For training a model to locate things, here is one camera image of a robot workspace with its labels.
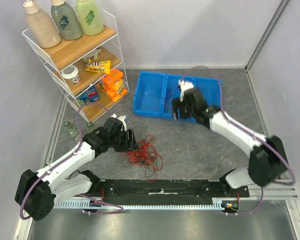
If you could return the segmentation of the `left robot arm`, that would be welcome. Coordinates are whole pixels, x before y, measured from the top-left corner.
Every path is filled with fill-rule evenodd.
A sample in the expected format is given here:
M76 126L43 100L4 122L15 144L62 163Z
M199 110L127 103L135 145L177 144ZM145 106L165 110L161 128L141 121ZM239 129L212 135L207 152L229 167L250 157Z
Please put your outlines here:
M14 197L20 205L20 218L40 221L56 204L71 197L96 196L100 191L100 179L90 171L83 171L72 179L67 177L109 149L118 153L136 151L134 130L127 127L126 118L113 114L103 126L84 135L71 151L55 162L37 171L24 171Z

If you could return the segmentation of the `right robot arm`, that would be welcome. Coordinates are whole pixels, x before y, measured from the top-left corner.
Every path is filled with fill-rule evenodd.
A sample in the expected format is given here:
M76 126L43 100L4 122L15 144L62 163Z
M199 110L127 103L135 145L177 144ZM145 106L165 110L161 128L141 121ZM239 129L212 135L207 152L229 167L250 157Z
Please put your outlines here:
M231 170L224 175L224 181L219 184L223 196L232 196L242 186L256 184L265 187L288 170L285 149L279 137L256 133L217 105L208 105L197 87L190 85L179 89L180 96L171 101L175 120L194 118L197 124L230 140L249 158L247 167Z

